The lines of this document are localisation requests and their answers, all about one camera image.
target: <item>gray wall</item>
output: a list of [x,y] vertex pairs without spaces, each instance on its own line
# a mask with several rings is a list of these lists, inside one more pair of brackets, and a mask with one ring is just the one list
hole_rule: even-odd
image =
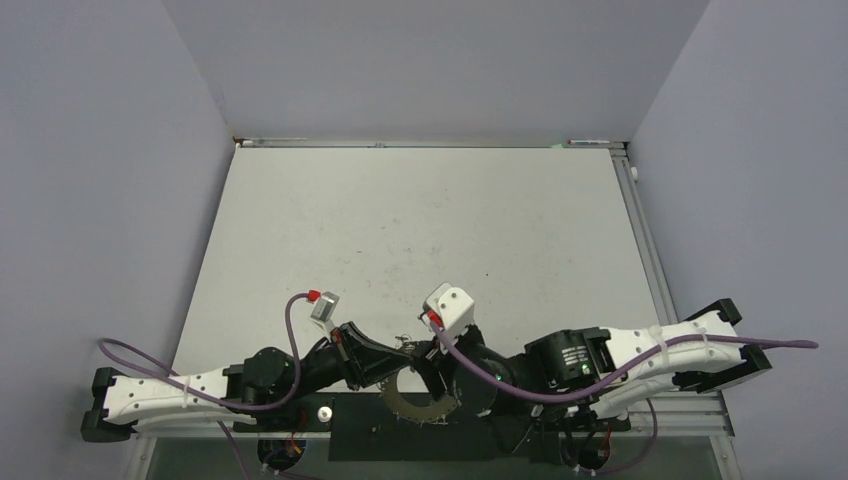
[[632,144],[678,313],[821,342],[727,392],[748,479],[848,478],[846,79],[844,0],[714,0]]
[[94,339],[170,358],[232,141],[157,0],[0,7],[0,478],[121,478]]
[[245,137],[630,139],[707,0],[164,0]]

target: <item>black cable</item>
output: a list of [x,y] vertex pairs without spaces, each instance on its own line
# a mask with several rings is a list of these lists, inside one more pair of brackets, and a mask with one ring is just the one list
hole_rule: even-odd
[[521,437],[521,440],[518,441],[518,443],[515,445],[515,448],[513,448],[512,451],[509,452],[510,455],[517,452],[518,449],[521,448],[521,444],[524,443],[524,440],[527,440],[527,437],[530,435],[530,431],[533,430],[533,424],[534,423],[535,422],[533,420],[530,420],[529,425],[527,425],[527,431],[524,432],[524,436]]
[[580,452],[582,452],[583,449],[589,445],[589,442],[592,441],[592,438],[595,436],[596,433],[598,433],[597,430],[592,430],[591,432],[589,432],[589,435],[586,435],[586,438],[583,440],[583,443],[581,443],[580,446],[577,447],[578,456],[580,455]]

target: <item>glass panel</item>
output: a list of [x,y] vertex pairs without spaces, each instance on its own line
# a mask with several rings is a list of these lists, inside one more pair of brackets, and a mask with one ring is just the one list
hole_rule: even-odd
[[[629,461],[645,444],[645,438],[613,437],[609,466]],[[239,440],[239,448],[250,474],[258,478],[260,463],[256,440]],[[526,457],[501,458],[488,462],[328,462],[329,440],[310,441],[307,452],[292,473],[316,479],[356,478],[363,480],[471,480],[480,478],[533,478],[562,480],[573,475],[567,467],[531,464]],[[236,480],[238,464],[225,439],[159,439],[151,459],[147,480]],[[661,437],[641,465],[614,477],[616,480],[686,478],[714,480],[721,475],[707,437]]]

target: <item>circular metal plate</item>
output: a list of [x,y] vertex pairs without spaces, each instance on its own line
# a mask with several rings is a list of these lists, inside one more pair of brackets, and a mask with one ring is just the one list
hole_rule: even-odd
[[409,403],[398,391],[397,378],[397,373],[387,377],[380,382],[379,388],[386,406],[398,417],[415,423],[443,423],[445,417],[456,409],[456,399],[448,394],[424,407]]

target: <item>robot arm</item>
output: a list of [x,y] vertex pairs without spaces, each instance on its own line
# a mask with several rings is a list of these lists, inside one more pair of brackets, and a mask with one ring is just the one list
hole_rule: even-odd
[[[557,394],[584,389],[642,352],[657,345],[662,348],[661,353],[639,363],[598,394],[540,408],[537,402],[482,381],[460,366],[454,356],[446,353],[445,345],[435,339],[412,342],[401,349],[381,345],[351,322],[338,327],[333,324],[330,317],[338,297],[327,292],[315,300],[311,320],[323,330],[327,341],[316,344],[301,360],[301,381],[291,397],[295,403],[340,380],[351,390],[358,390],[413,367],[435,401],[454,397],[454,406],[458,403],[474,416],[542,415],[544,420],[568,416],[577,417],[577,423],[594,423],[615,417],[628,405],[661,392],[711,391],[770,368],[759,347],[739,348],[709,341],[666,345],[669,339],[682,335],[735,337],[733,325],[740,318],[729,301],[716,302],[677,325],[554,332],[525,345],[523,353],[505,358],[486,347],[474,324],[474,300],[464,290],[443,284],[429,295],[419,318],[438,325],[457,351],[487,374],[528,392]],[[155,378],[126,377],[113,368],[99,369],[92,385],[94,404],[83,421],[83,438],[92,442],[120,441],[134,431],[188,422],[235,421],[285,429],[288,423],[281,420],[296,416],[288,408],[291,401],[270,410],[255,407],[273,404],[290,390],[293,361],[288,353],[268,347],[243,364],[171,377],[185,388]],[[195,396],[188,387],[225,405]]]

